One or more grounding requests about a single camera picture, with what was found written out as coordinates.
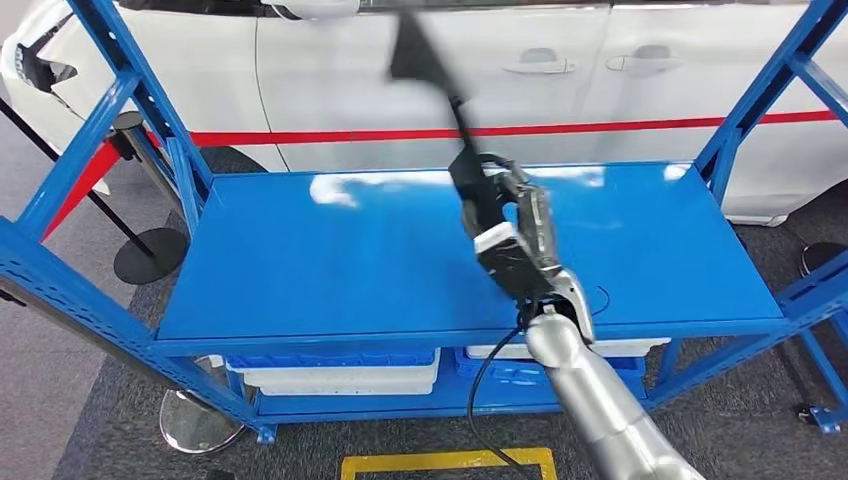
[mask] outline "blue shelf top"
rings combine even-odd
[[[599,338],[734,334],[783,318],[690,164],[528,172],[550,192],[560,255]],[[215,178],[157,340],[214,352],[237,339],[262,354],[425,348],[494,343],[514,322],[446,171],[244,174]]]

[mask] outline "yellow floor marking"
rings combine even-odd
[[[522,465],[539,465],[542,480],[557,480],[554,457],[549,448],[507,448],[504,453]],[[488,450],[471,452],[409,453],[345,457],[340,480],[356,480],[357,473],[450,470],[477,467],[505,467],[503,460]]]

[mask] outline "lower shelf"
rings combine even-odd
[[[465,415],[472,379],[456,373],[456,359],[444,349],[439,377],[429,395],[267,396],[259,395],[257,410],[269,424],[387,418],[457,417]],[[644,391],[634,391],[640,396]],[[547,385],[489,383],[480,386],[475,414],[558,412],[560,406]]]

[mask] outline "car door handle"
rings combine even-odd
[[[642,45],[631,55],[618,55],[606,61],[610,70],[636,74],[664,72],[682,66],[683,59],[676,57],[668,45]]]
[[[528,48],[521,52],[518,62],[506,65],[504,70],[511,73],[532,75],[562,75],[577,69],[568,59],[560,59],[550,48]]]

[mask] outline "silver robot arm segment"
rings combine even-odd
[[[665,436],[577,325],[546,305],[526,332],[603,480],[703,480]]]

